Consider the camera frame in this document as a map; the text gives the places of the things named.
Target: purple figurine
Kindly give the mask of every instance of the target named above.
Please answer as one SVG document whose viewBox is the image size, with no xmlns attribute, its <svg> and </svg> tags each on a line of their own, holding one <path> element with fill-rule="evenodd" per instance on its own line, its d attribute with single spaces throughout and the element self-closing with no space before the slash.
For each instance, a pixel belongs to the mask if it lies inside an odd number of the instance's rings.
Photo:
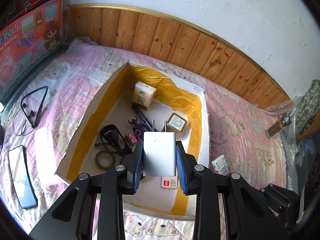
<svg viewBox="0 0 320 240">
<path fill-rule="evenodd" d="M 134 127 L 132 128 L 133 133 L 138 141 L 143 141 L 143 133 L 145 132 L 144 129 L 148 129 L 148 127 L 143 123 L 137 123 L 138 118 L 135 116 L 135 119 L 132 119 L 131 122 L 128 120 L 129 124 L 133 124 Z"/>
</svg>

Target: bed sheet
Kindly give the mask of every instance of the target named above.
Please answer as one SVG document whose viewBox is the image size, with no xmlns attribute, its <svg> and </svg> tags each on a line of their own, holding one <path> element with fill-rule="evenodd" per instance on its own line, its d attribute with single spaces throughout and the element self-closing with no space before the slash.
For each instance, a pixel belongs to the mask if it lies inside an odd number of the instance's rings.
<svg viewBox="0 0 320 240">
<path fill-rule="evenodd" d="M 63 182 L 51 186 L 42 185 L 37 176 L 34 131 L 20 137 L 13 134 L 12 123 L 19 110 L 21 98 L 41 86 L 49 87 L 38 129 L 46 126 L 52 131 L 58 165 L 93 96 L 111 74 L 128 61 L 156 68 L 204 88 L 210 122 L 211 151 L 208 158 L 212 160 L 224 154 L 231 170 L 239 172 L 254 187 L 264 187 L 268 183 L 285 187 L 285 157 L 281 139 L 276 136 L 267 140 L 264 135 L 265 128 L 273 122 L 272 117 L 228 90 L 182 68 L 134 52 L 102 47 L 91 42 L 90 38 L 84 37 L 75 39 L 66 53 L 54 59 L 28 85 L 4 123 L 5 143 L 0 156 L 1 198 L 27 233 L 67 185 Z M 28 98 L 27 104 L 36 105 L 40 100 L 41 95 L 32 95 Z M 15 125 L 23 121 L 22 114 L 18 113 Z M 8 152 L 21 144 L 26 147 L 28 170 L 38 198 L 38 206 L 26 210 L 20 208 L 14 193 L 8 162 Z M 192 238 L 193 222 L 158 220 L 132 212 L 125 212 L 124 215 L 127 239 L 150 239 L 160 236 L 169 240 Z M 221 201 L 220 215 L 221 235 L 225 238 Z M 158 224 L 165 225 L 165 230 L 157 229 Z"/>
</svg>

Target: white wall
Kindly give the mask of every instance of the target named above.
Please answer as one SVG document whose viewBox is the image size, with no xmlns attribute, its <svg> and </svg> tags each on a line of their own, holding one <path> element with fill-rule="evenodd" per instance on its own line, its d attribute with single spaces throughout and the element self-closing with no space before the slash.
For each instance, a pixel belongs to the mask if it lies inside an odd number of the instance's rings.
<svg viewBox="0 0 320 240">
<path fill-rule="evenodd" d="M 64 0 L 164 12 L 199 25 L 262 66 L 290 97 L 320 79 L 320 31 L 301 0 Z"/>
</svg>

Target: qr code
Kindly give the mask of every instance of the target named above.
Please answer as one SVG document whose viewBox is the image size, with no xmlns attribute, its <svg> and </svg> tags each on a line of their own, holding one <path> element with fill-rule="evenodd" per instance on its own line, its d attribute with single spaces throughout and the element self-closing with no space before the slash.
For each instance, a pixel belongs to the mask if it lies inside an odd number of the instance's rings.
<svg viewBox="0 0 320 240">
<path fill-rule="evenodd" d="M 140 103 L 140 104 L 143 104 L 144 100 L 145 100 L 145 98 L 143 98 L 141 96 L 138 96 L 138 98 L 137 98 L 137 102 Z"/>
</svg>

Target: yellow tape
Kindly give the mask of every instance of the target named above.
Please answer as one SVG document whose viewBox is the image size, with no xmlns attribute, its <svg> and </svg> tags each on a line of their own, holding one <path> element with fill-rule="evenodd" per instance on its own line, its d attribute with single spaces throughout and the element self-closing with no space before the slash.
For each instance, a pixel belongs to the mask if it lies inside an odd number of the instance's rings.
<svg viewBox="0 0 320 240">
<path fill-rule="evenodd" d="M 179 111 L 187 116 L 191 130 L 187 152 L 198 159 L 202 135 L 200 98 L 178 88 L 170 78 L 153 68 L 127 65 L 111 82 L 96 112 L 91 115 L 86 123 L 73 153 L 67 179 L 73 181 L 79 175 L 82 161 L 89 152 L 100 125 L 121 94 L 124 91 L 134 91 L 135 84 L 138 81 L 156 88 L 155 99 L 171 107 L 174 111 Z M 135 206 L 159 213 L 183 216 L 186 213 L 187 204 L 188 197 L 179 188 L 175 203 L 169 212 L 140 205 Z"/>
</svg>

